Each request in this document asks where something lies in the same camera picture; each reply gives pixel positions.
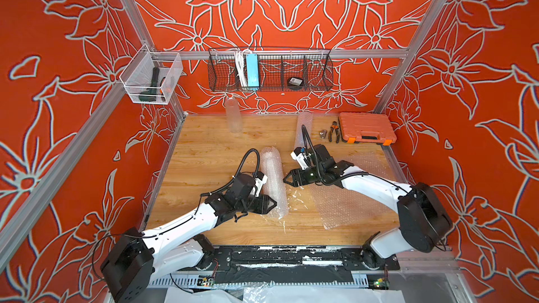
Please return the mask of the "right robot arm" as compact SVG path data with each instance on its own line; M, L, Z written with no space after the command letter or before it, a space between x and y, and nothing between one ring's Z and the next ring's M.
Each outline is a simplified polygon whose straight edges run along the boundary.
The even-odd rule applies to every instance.
M300 167L290 171L284 183L292 187L337 186L367 196L398 214L397 228L372 235L362 246L359 261L367 269L380 269L387 259L404 251L430 253L453 227L435 191L425 183L399 183L349 161L337 162L322 144L297 147L291 158Z

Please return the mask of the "bubble wrap sheet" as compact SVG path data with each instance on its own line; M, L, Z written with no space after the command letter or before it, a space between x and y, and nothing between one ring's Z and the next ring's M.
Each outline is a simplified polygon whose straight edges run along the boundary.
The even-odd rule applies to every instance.
M388 180L395 177L384 154L372 152L336 156L335 161L347 161L369 173ZM387 206L363 195L337 186L310 185L314 204L325 229L335 229L352 224L363 225L366 220L394 222L397 213Z

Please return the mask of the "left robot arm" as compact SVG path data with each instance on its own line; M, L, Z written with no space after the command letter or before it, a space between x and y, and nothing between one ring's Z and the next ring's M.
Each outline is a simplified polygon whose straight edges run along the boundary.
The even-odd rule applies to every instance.
M214 248L204 233L249 213L272 211L277 202L261 192L267 181L262 172L240 173L219 190L203 193L189 213L154 229L121 234L100 265L112 299L132 302L152 281L212 262Z

